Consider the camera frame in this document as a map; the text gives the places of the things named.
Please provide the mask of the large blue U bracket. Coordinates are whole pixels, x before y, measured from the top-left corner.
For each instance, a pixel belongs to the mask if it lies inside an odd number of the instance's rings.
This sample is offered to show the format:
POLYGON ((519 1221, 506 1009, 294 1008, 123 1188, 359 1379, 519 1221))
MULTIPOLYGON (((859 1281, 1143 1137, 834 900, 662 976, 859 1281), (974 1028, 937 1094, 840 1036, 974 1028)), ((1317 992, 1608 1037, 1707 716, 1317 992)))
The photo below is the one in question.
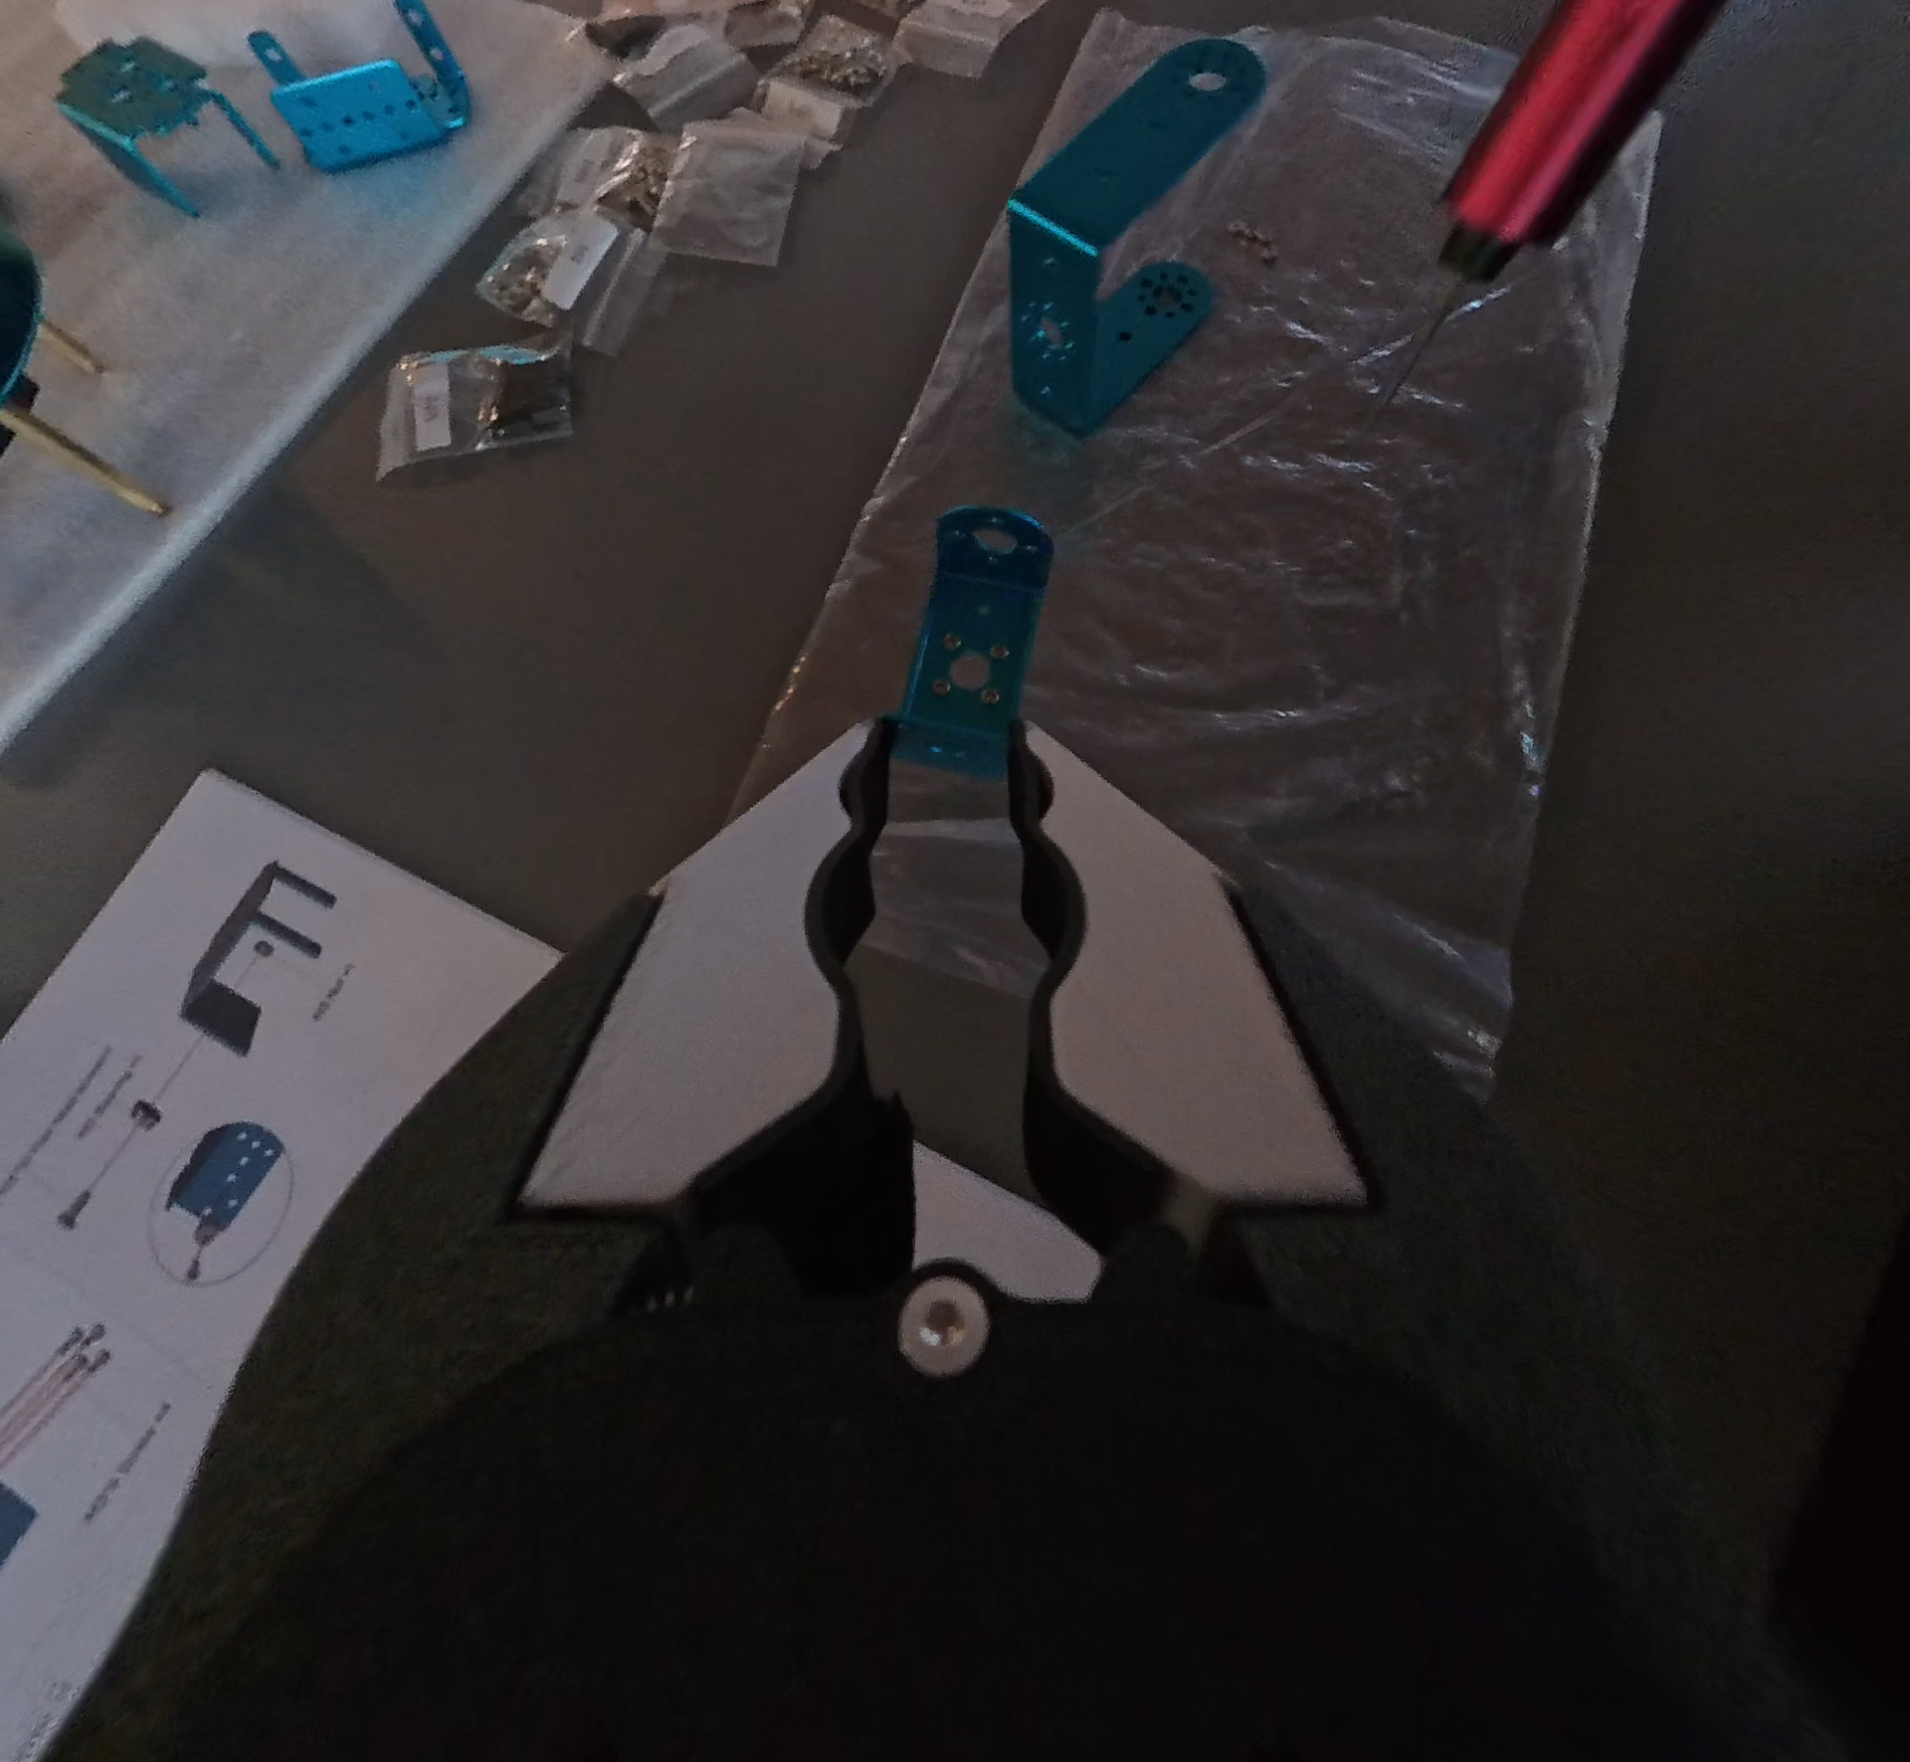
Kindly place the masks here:
POLYGON ((1160 55, 1006 206, 1011 369, 1018 402, 1090 437, 1205 323, 1208 277, 1143 264, 1103 290, 1104 256, 1254 109, 1269 68, 1245 44, 1160 55))

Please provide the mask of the instruction booklet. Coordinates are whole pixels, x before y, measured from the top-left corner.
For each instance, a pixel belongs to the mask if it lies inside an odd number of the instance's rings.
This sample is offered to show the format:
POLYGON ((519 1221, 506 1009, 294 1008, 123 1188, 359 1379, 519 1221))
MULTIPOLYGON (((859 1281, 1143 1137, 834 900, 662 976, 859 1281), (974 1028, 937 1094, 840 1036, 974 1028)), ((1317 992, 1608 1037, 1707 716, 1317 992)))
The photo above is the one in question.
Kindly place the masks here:
POLYGON ((203 772, 4 1034, 4 1758, 99 1671, 320 1225, 557 962, 203 772))

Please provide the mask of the grey desk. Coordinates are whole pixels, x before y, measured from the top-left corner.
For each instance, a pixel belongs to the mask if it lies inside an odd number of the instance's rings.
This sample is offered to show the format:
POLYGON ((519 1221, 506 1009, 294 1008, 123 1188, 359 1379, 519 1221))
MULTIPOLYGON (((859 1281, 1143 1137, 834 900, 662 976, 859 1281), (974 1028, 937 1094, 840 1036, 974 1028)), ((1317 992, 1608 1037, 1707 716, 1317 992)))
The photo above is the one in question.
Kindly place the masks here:
MULTIPOLYGON (((4 1024, 204 768, 577 944, 736 796, 1096 9, 1517 51, 1553 2, 1056 0, 572 443, 376 486, 392 358, 487 337, 487 221, 4 757, 4 1024)), ((1736 0, 1645 228, 1494 1111, 1776 1555, 1905 1213, 1905 0, 1736 0)))

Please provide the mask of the clear plastic bag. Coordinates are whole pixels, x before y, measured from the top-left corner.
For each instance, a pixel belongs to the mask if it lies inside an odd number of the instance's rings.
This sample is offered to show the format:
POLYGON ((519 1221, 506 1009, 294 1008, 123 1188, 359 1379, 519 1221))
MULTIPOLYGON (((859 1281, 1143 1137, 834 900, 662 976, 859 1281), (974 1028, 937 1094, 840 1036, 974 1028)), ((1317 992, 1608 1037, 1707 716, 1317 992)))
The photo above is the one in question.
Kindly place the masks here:
POLYGON ((1269 89, 1111 271, 1200 268, 1205 323, 1072 438, 1014 401, 994 221, 733 812, 896 705, 935 518, 1026 511, 1056 564, 1024 716, 1485 1098, 1660 118, 1378 408, 1445 286, 1439 198, 1509 58, 1378 19, 1239 38, 1269 89))

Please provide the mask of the small blue U bracket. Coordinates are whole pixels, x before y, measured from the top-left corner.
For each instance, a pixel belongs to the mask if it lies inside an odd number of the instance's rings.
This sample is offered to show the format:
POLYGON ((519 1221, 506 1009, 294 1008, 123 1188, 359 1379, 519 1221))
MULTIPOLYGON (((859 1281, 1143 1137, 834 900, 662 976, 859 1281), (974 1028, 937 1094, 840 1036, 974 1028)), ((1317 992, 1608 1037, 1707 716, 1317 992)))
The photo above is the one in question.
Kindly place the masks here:
POLYGON ((890 821, 1008 801, 1054 558, 1052 535, 1026 511, 958 506, 937 515, 907 676, 882 718, 890 821))

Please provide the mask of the blue perforated bracket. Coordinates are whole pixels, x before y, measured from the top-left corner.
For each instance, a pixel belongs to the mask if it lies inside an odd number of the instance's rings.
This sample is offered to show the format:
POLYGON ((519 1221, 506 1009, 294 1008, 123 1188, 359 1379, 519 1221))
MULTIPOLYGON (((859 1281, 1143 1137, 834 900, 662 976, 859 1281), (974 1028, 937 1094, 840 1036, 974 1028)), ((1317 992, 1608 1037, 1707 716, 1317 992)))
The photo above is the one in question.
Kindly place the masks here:
POLYGON ((274 33, 249 33, 252 55, 274 82, 276 117, 320 173, 439 148, 470 120, 468 82, 427 2, 393 0, 393 9, 431 75, 411 78, 393 58, 306 75, 274 33))

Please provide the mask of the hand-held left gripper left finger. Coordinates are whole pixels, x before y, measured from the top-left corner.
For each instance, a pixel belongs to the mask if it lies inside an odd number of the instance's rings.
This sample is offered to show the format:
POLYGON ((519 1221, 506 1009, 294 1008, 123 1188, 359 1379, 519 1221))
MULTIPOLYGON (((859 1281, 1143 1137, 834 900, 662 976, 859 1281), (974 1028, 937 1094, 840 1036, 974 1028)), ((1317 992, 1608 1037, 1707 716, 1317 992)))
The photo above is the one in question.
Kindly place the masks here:
POLYGON ((647 1225, 629 1297, 688 1297, 722 1231, 814 1297, 912 1269, 913 1134, 846 964, 875 915, 895 725, 851 727, 680 864, 575 1051, 519 1206, 647 1225))

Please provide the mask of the white foam sheet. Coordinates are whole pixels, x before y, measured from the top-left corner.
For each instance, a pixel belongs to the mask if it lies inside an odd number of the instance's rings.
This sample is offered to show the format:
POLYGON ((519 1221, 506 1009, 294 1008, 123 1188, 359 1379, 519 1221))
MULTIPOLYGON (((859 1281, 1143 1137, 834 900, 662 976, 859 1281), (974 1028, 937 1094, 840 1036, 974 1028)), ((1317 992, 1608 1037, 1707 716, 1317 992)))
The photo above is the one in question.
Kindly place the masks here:
POLYGON ((580 20, 532 0, 424 0, 475 91, 434 150, 313 171, 253 63, 211 80, 267 134, 263 167, 218 115, 178 134, 187 220, 63 120, 74 55, 56 0, 4 0, 4 217, 50 318, 103 361, 32 361, 37 412, 170 506, 123 506, 30 443, 2 468, 2 738, 106 647, 492 217, 607 78, 580 20))

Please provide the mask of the red screwdriver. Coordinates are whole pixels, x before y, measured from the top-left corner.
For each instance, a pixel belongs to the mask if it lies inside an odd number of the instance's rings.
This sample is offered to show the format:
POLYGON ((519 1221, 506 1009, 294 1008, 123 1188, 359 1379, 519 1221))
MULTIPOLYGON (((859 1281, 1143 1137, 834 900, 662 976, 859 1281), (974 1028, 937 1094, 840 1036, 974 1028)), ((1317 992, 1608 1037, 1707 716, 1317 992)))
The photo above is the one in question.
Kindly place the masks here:
POLYGON ((1380 392, 1388 408, 1462 294, 1553 246, 1730 0, 1557 0, 1442 193, 1445 290, 1380 392))

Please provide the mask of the blue flat legged bracket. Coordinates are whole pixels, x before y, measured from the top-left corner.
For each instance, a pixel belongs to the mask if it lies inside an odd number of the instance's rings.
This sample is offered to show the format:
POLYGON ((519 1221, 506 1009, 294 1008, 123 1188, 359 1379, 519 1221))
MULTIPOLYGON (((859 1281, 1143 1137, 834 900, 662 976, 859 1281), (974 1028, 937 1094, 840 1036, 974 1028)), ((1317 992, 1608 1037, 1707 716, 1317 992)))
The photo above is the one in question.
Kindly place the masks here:
POLYGON ((130 185, 193 220, 200 212, 149 161, 146 142, 193 128, 204 109, 216 109, 253 154, 277 168, 274 150, 209 82, 204 66, 149 36, 95 46, 61 73, 53 106, 130 185))

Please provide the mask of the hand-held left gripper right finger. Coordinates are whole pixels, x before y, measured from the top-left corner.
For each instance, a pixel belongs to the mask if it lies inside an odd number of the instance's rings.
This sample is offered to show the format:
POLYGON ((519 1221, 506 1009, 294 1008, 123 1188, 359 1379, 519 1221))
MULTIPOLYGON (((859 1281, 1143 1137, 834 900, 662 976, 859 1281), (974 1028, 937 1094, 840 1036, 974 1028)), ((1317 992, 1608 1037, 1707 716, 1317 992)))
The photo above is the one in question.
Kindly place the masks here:
POLYGON ((1368 1176, 1230 880, 1052 734, 1013 732, 1021 919, 1045 955, 1021 1147, 1108 1256, 1245 1216, 1355 1214, 1368 1176))

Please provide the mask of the pile of small screw bags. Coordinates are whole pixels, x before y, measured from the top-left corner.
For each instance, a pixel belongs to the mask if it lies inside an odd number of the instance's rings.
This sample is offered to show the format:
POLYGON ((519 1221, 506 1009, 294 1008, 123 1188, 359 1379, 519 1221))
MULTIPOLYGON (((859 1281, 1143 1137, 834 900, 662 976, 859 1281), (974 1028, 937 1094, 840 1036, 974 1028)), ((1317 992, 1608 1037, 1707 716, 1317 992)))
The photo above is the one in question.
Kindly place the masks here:
POLYGON ((1054 0, 603 0, 639 126, 575 126, 519 193, 477 296, 513 341, 401 355, 376 478, 566 438, 570 360, 614 353, 672 260, 775 268, 805 175, 912 63, 977 80, 1054 0))

